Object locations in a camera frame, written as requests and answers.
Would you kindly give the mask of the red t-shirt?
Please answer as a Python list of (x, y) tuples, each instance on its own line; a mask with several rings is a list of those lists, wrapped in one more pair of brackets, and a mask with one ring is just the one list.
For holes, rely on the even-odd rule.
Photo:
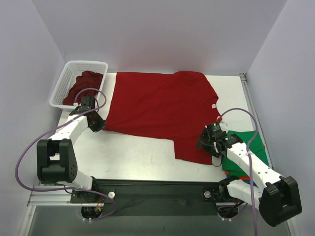
[(211, 156), (196, 144), (220, 116), (218, 99), (200, 72), (119, 72), (105, 130), (172, 140), (177, 159), (211, 165)]

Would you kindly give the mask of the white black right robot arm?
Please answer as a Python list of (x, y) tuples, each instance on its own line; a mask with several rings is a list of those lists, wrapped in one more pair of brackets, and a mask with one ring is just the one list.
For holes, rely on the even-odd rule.
[(254, 204), (264, 221), (275, 227), (302, 213), (297, 181), (275, 172), (263, 163), (236, 134), (204, 128), (196, 146), (214, 157), (224, 157), (239, 166), (254, 186), (238, 177), (228, 177), (219, 183), (216, 201), (238, 199)]

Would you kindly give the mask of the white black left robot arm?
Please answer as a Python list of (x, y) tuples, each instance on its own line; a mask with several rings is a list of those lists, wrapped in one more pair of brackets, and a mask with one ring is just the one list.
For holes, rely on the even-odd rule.
[(73, 145), (86, 130), (102, 131), (105, 120), (92, 111), (85, 115), (71, 112), (67, 122), (49, 139), (37, 142), (37, 177), (43, 183), (59, 183), (75, 190), (82, 190), (82, 197), (87, 202), (95, 202), (99, 198), (99, 189), (94, 177), (84, 174), (78, 169)]

